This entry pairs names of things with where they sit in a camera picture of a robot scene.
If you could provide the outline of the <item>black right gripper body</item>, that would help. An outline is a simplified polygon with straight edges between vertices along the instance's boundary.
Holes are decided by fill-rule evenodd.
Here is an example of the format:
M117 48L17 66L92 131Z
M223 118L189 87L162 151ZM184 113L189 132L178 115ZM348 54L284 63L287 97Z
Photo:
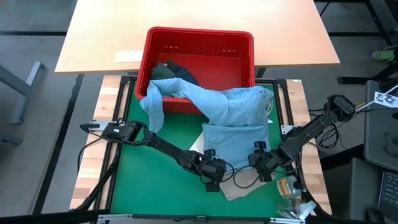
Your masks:
M255 141L255 165L254 169L259 174L259 180L261 182L270 182L272 180L272 172L279 165L279 159L277 157L277 151L279 145L270 151L266 151L266 142Z

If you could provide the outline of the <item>khaki shorts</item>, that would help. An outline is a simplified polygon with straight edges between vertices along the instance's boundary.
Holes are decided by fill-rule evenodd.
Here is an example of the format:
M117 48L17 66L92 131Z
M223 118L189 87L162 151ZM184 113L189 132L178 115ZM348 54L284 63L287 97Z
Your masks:
M225 174L224 179L226 181L220 183L220 189L224 193L224 196L228 201L245 197L252 191L267 184L267 182L261 182L260 180L256 180L258 173L253 169L243 169L236 174L235 182L239 186L241 186L241 188L235 185L233 178L227 180L227 178L230 176L231 172Z

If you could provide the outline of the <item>light blue jeans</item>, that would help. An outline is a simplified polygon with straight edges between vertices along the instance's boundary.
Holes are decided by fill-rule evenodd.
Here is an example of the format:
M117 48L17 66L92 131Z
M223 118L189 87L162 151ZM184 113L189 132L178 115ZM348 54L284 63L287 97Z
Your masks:
M149 115L149 130L158 132L164 123L163 99L190 100L207 118L203 128L203 149L214 149L228 162L227 170L249 164L248 156L256 141L269 142L266 106L274 96L262 87L207 90L181 78L153 80L140 101Z

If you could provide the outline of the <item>dark green garment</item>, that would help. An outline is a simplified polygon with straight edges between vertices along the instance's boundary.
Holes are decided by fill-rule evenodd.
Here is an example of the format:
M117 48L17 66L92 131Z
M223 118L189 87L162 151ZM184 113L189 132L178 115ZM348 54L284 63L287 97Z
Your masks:
M169 63L162 63L157 62L155 67L151 70L150 78L152 80L161 80L161 79L168 79L168 78L175 78L176 74L170 68Z

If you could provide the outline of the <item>red plastic laundry bin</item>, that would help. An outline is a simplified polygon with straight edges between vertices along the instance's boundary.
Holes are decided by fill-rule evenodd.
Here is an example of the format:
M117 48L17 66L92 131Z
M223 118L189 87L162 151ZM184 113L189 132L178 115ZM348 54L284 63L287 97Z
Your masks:
M153 27L147 33L135 96L147 94L151 70L158 62L185 67L209 90L252 87L254 37L244 31Z

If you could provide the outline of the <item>clear bottle orange label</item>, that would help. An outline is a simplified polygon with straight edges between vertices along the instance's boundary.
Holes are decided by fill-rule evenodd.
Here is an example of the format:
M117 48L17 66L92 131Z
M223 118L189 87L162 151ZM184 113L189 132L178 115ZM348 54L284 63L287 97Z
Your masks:
M289 175L276 181L277 190L282 198L302 196L302 184L294 175Z

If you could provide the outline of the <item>clear spray bottle white nozzle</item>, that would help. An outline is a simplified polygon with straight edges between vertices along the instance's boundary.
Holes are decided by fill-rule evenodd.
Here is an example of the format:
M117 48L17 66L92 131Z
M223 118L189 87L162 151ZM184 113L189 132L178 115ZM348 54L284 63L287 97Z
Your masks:
M315 202L304 202L299 198L282 198L275 204L275 211L280 216L299 220L305 220L315 208Z

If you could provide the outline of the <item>green table mat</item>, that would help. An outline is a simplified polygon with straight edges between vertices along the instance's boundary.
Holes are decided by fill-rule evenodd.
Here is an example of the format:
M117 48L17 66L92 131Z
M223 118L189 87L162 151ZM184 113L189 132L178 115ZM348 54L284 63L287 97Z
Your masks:
M278 109L277 103L273 104L273 109ZM273 109L271 114L267 116L272 121L271 124L268 124L271 149L275 148L281 141L280 119L277 116L279 113L274 114ZM202 124L208 121L208 118L202 114L166 113L164 114L163 127L157 134L174 146L188 150L203 131ZM120 158L119 168L127 166L127 170L124 172L138 177L138 180L133 180L138 187L133 187L133 189L138 192L136 194L139 194L135 197L138 197L139 201L144 201L144 208L146 206L153 208L157 207L155 204L160 204L161 207L155 210L166 211L170 214L176 212L176 208L165 208L166 205L192 209L193 205L198 204L198 202L194 202L195 199L199 198L199 196L194 195L197 195L202 189L205 193L222 193L224 195L222 191L207 192L204 185L205 179L183 170L175 159L154 148L124 145L123 149L127 151L124 153L136 159L131 158L132 161L123 162ZM231 170L239 172L243 169L249 169L248 165ZM277 200L280 199L278 190L275 193ZM214 199L208 197L209 199L201 195L199 200L205 202L207 208L211 208L211 202Z

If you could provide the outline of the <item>grey side desk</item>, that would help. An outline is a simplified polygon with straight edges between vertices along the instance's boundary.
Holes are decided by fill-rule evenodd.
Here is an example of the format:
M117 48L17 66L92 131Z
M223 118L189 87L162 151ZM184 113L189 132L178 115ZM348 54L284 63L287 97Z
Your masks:
M382 173L379 166L352 158L348 202L350 219L364 220L367 208L377 208Z

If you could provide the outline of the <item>grey chair seat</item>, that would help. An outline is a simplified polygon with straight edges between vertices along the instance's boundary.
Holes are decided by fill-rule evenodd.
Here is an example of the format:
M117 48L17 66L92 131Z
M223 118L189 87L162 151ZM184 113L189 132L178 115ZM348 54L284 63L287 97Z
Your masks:
M398 108L375 103L374 92L381 92L379 83L366 83L366 102L370 105L364 113L364 158L386 169L398 171ZM387 95L398 96L398 91Z

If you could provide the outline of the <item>light wood desk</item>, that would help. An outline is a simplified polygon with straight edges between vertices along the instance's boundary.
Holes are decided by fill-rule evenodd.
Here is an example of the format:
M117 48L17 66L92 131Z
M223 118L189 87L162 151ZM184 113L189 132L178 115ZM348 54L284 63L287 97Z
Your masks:
M313 0L78 0L55 72L136 71L114 55L155 26L249 32L258 67L339 63Z

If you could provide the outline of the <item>black white patterned card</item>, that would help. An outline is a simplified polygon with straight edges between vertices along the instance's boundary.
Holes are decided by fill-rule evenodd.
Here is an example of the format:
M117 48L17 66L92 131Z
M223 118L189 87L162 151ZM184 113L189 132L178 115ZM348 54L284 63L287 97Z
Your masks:
M398 108L398 96L384 95L383 97L381 97L381 95L381 92L374 92L374 100L376 104L383 105L389 108Z

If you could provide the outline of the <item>white label sticker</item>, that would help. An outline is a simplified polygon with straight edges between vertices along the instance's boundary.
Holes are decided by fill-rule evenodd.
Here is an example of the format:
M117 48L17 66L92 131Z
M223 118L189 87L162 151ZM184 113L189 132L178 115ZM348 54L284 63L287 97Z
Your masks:
M140 62L142 60L142 56L142 50L117 51L114 55L114 61L116 63Z

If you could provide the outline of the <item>person's foot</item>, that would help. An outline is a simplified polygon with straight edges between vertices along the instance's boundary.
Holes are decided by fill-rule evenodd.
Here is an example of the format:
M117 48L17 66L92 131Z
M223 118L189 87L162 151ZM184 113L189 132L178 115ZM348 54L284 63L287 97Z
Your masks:
M373 60L393 61L395 58L394 50L377 50L371 54Z

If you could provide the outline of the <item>black metal table frame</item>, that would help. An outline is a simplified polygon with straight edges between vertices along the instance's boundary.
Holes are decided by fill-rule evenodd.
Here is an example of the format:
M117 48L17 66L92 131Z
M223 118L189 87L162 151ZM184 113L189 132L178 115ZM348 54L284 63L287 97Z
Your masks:
M274 110L274 108L273 113L279 113L277 115L279 117L283 114L285 116L285 118L281 118L281 120L284 120L283 123L303 126L310 121L301 80L256 79L256 84L279 88L279 101L282 102L282 106L280 106L281 109ZM138 115L138 113L134 114L135 109L131 106L132 103L138 102L133 91L135 90L135 85L136 77L123 76L116 78L106 75L100 89L94 119L99 121L115 120L122 115L122 112L124 119L129 117L129 115ZM80 205L80 202L84 199L83 196L88 196L88 190L91 193L94 189L94 183L97 183L97 180L104 176L105 168L109 167L114 153L119 149L123 162L132 161L130 160L131 158L136 159L124 153L127 151L122 146L108 144L104 141L98 141L86 149L83 153L83 167L80 168L76 180L71 208ZM303 179L307 189L320 204L321 208L332 215L318 149L313 144L308 143L305 146L303 158ZM201 188L202 191L194 195L199 196L194 201L195 203L198 202L197 205L191 206L192 209L166 205L165 208L176 208L176 212L170 214L166 211L155 210L161 207L160 204L155 204L157 207L150 208L146 206L144 208L144 201L139 201L138 197L135 197L139 196L139 194L136 194L138 192L133 189L133 187L138 187L133 181L138 180L138 177L136 178L136 176L124 172L127 170L127 166L119 168L118 163L119 159L115 165L115 174L107 180L101 193L96 197L94 205L90 206L90 210L108 209L112 214L131 213L133 218L135 216L136 219L173 219L183 221L206 217L209 222L212 220L241 220L242 222L255 220L256 222L261 222L261 220L277 215L275 211L271 211L277 200L275 184L266 184L249 195L230 202L225 199L222 193L205 193ZM208 196L210 196L210 199L214 199L211 202L211 208L207 208L204 204L205 202L200 202L201 195L206 196L207 199L209 199Z

